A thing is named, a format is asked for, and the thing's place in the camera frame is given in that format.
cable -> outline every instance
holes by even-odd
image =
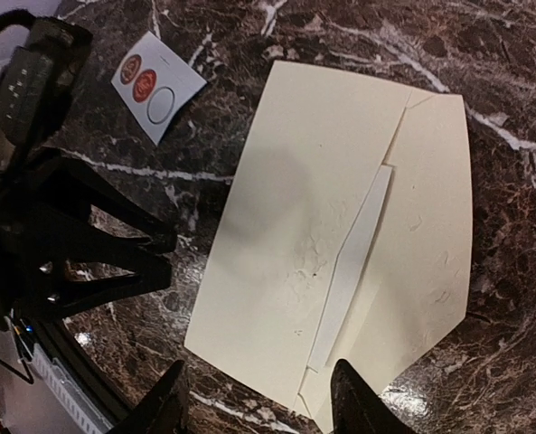
[[[35,16],[25,9],[17,9],[0,15],[0,33],[12,25],[21,25],[31,29]]]
[[[3,366],[7,371],[9,371],[10,373],[13,373],[24,382],[27,382],[29,384],[34,384],[33,374],[31,373],[31,370],[29,369],[29,367],[27,366],[26,362],[23,359],[21,359],[21,364],[24,367],[24,371],[26,372],[26,375],[18,372],[13,366],[8,364],[4,360],[0,359],[0,365]]]

white circle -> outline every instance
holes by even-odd
[[[156,90],[147,104],[147,117],[153,124],[163,124],[174,109],[175,94],[171,88]]]

outlined circle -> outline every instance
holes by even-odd
[[[163,124],[171,116],[171,113],[174,111],[174,106],[174,90],[166,86],[159,88],[154,92],[147,103],[147,118],[149,119],[149,122],[154,125]],[[155,109],[158,112],[163,113],[163,115],[157,116],[155,113],[152,113],[152,110]]]
[[[133,81],[135,77],[137,76],[137,74],[139,73],[142,63],[143,63],[143,60],[141,59],[141,56],[138,54],[133,54],[125,62],[123,62],[123,66],[121,67],[121,74],[120,74],[121,83],[123,83],[124,85],[127,85],[131,81]]]
[[[153,70],[145,70],[139,74],[133,85],[133,99],[135,102],[145,102],[157,83],[157,73]]]

red circle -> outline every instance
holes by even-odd
[[[146,70],[139,74],[133,86],[133,99],[135,102],[144,102],[157,83],[157,74],[153,70]]]
[[[121,82],[129,84],[139,73],[141,68],[141,56],[133,54],[129,57],[121,67]]]

marble surface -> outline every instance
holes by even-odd
[[[419,433],[536,433],[536,0],[64,0],[58,15],[95,42],[52,143],[179,222],[171,288],[68,320],[132,402],[185,357],[192,432],[317,432],[182,348],[270,64],[288,59],[464,95],[475,208],[467,317],[381,397]],[[109,84],[147,30],[209,82],[159,147]]]

